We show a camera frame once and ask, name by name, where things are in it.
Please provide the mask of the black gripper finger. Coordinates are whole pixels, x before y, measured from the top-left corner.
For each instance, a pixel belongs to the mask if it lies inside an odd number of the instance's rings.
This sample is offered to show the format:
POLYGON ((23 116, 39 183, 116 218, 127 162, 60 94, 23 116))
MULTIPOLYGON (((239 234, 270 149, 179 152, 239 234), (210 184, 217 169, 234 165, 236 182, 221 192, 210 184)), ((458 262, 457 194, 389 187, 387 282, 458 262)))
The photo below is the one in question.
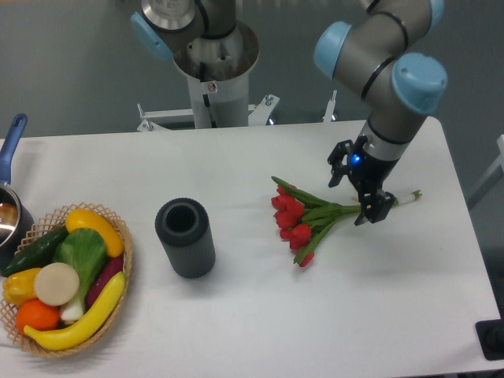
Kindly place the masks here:
POLYGON ((358 200, 361 212, 356 218, 354 225, 360 226, 365 222, 375 224, 383 221, 395 204, 395 199, 396 197, 392 193, 382 189, 370 193, 359 192, 358 200))
POLYGON ((348 139, 339 142, 328 156, 328 164, 331 166, 331 179, 328 182, 329 187, 336 187, 344 176, 349 174, 348 165, 343 163, 345 157, 349 155, 353 148, 353 142, 348 139))

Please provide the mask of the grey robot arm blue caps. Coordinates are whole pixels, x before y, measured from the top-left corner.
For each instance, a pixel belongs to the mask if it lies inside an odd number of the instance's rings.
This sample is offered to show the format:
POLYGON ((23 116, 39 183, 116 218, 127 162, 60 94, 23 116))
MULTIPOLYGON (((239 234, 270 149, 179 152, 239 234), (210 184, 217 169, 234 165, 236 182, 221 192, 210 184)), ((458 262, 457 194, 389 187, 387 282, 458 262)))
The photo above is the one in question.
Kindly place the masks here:
POLYGON ((329 187, 346 176, 361 206, 355 221, 386 218, 395 197, 383 183, 447 89, 446 69, 409 48, 442 19, 443 1, 367 1, 368 20, 358 27, 329 26, 313 53, 317 68, 353 91, 371 108, 355 140, 335 145, 328 156, 329 187))

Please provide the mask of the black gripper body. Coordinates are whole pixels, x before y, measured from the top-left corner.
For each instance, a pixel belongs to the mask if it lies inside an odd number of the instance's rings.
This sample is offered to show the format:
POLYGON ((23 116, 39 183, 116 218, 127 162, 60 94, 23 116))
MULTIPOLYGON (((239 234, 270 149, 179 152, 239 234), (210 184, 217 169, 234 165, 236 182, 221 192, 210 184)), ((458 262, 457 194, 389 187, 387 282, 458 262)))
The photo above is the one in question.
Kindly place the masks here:
POLYGON ((366 149, 370 147, 369 137, 360 135, 350 149, 347 158, 349 180, 359 197, 383 195, 383 182, 397 165, 398 159, 382 160, 374 157, 366 149))

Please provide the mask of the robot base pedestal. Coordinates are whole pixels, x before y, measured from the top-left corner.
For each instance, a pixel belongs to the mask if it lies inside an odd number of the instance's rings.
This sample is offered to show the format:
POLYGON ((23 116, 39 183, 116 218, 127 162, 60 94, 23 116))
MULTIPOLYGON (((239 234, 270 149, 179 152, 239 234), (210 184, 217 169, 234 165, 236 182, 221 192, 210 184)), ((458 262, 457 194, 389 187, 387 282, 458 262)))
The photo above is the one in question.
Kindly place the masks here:
POLYGON ((143 1, 130 22, 152 55, 186 77, 196 128, 248 125, 259 45, 234 1, 143 1))

